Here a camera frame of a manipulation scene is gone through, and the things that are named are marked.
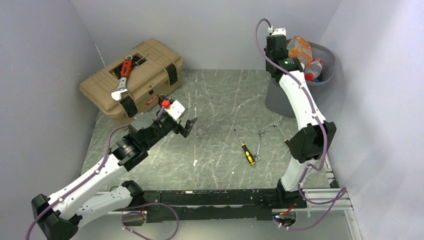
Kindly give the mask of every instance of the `white backdrop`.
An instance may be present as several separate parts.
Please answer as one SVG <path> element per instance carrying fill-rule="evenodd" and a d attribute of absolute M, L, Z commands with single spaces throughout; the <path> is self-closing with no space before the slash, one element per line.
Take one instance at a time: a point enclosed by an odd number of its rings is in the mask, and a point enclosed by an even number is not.
<path fill-rule="evenodd" d="M 321 108 L 330 157 L 366 240 L 424 239 L 424 2 L 343 0 L 321 43 L 338 56 Z"/>
<path fill-rule="evenodd" d="M 100 67 L 69 1 L 0 1 L 0 239 L 25 239 L 31 200 L 79 176 L 98 109 L 78 87 Z"/>
<path fill-rule="evenodd" d="M 254 29 L 262 18 L 318 42 L 341 0 L 71 0 L 106 65 L 149 38 L 191 69 L 264 69 Z M 265 46 L 267 28 L 260 28 Z"/>

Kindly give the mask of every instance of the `red wrench handle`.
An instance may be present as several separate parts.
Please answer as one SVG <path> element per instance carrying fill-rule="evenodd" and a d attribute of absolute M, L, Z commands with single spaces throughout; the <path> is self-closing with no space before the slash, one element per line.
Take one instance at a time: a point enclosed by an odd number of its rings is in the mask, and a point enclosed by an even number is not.
<path fill-rule="evenodd" d="M 120 71 L 120 76 L 128 78 L 131 72 L 131 65 L 133 65 L 133 56 L 127 56 L 122 64 L 122 70 Z"/>

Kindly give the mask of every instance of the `screwdriver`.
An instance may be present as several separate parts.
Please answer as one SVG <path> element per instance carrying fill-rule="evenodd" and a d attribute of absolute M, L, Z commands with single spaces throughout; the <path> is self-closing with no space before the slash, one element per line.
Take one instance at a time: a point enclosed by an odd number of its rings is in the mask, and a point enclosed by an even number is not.
<path fill-rule="evenodd" d="M 242 139 L 240 138 L 239 134 L 237 133 L 236 129 L 234 128 L 234 132 L 237 135 L 238 139 L 240 139 L 241 142 L 241 148 L 243 149 L 244 155 L 246 156 L 247 161 L 250 163 L 250 165 L 255 164 L 255 160 L 253 158 L 253 155 L 251 154 L 251 151 L 249 151 L 246 144 L 243 143 Z"/>
<path fill-rule="evenodd" d="M 283 135 L 282 132 L 280 132 L 280 130 L 278 129 L 278 127 L 276 125 L 273 125 L 275 129 L 277 129 L 277 131 L 279 132 L 279 134 L 281 135 L 281 137 L 284 139 L 285 144 L 289 144 L 289 140 Z"/>

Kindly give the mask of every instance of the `label sticker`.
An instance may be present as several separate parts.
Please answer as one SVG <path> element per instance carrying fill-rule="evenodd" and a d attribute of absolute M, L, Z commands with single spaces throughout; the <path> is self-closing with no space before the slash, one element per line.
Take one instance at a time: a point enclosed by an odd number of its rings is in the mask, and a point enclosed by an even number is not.
<path fill-rule="evenodd" d="M 153 103 L 153 101 L 155 101 L 158 98 L 159 98 L 159 95 L 156 94 L 156 96 L 152 97 L 149 101 L 146 102 L 146 105 L 147 106 L 150 105 L 151 103 Z"/>

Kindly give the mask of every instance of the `gray marble surface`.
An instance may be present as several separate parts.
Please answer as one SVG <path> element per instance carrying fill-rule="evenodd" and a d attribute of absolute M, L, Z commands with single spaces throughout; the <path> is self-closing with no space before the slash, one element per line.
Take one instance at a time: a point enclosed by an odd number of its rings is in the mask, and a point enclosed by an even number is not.
<path fill-rule="evenodd" d="M 144 190 L 205 190 L 275 188 L 290 162 L 290 152 L 273 125 L 291 138 L 297 132 L 294 118 L 264 105 L 270 75 L 265 70 L 184 70 L 183 85 L 170 97 L 188 107 L 182 118 L 198 117 L 190 136 L 169 133 L 149 151 L 149 157 L 103 190 L 126 180 Z M 150 113 L 155 113 L 155 106 Z M 99 112 L 82 167 L 85 173 L 103 156 L 115 123 Z M 260 162 L 250 166 L 233 129 L 254 154 L 258 130 L 264 129 Z M 112 138 L 115 143 L 127 131 Z M 328 188 L 325 171 L 310 171 L 305 188 Z"/>

